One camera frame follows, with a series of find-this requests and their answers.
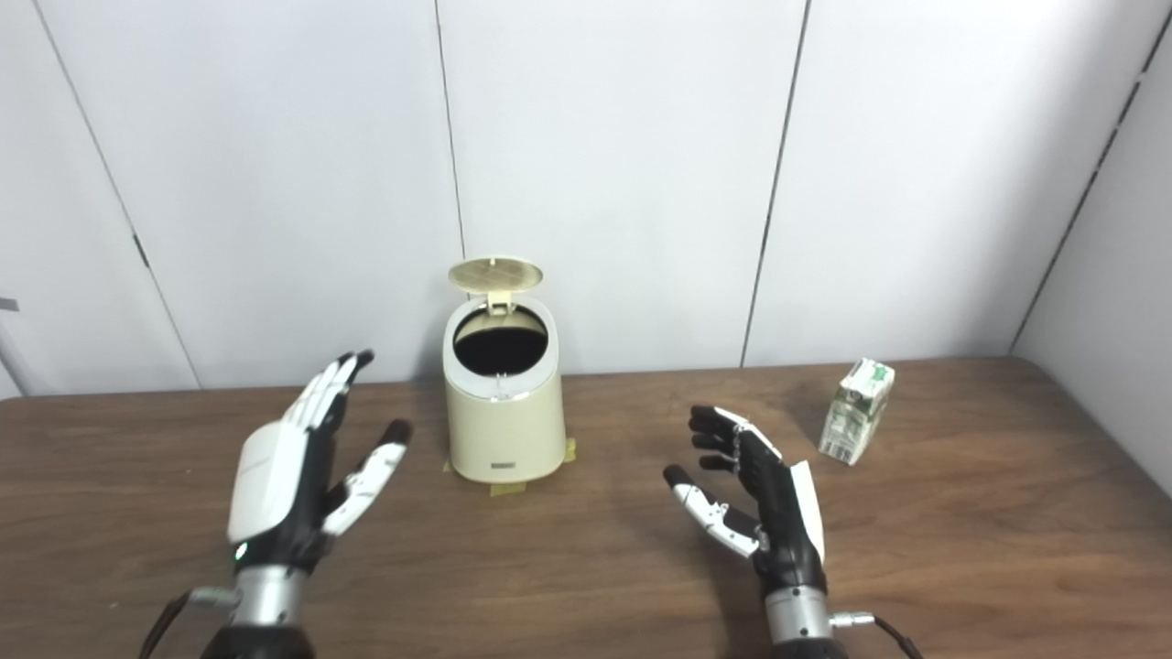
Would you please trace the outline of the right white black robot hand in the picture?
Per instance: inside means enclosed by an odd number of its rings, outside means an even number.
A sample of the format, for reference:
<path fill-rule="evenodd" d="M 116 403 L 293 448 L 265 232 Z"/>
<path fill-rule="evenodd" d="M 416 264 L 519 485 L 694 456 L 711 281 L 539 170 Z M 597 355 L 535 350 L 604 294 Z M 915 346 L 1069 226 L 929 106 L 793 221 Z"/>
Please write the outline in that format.
<path fill-rule="evenodd" d="M 822 516 L 808 462 L 788 464 L 748 417 L 716 405 L 694 405 L 688 427 L 691 447 L 703 451 L 700 468 L 735 475 L 757 512 L 720 501 L 672 464 L 663 478 L 677 503 L 704 534 L 751 563 L 765 595 L 800 587 L 826 595 Z"/>

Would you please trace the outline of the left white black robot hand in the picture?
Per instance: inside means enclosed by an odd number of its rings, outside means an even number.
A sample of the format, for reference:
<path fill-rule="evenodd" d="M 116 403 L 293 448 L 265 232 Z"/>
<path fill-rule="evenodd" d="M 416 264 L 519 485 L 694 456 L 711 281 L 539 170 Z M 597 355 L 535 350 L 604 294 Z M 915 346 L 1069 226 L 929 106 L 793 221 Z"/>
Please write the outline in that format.
<path fill-rule="evenodd" d="M 373 359 L 370 349 L 347 351 L 311 378 L 280 417 L 244 442 L 227 526 L 236 572 L 287 568 L 313 573 L 406 458 L 413 426 L 394 417 L 355 470 L 331 480 L 352 385 Z"/>

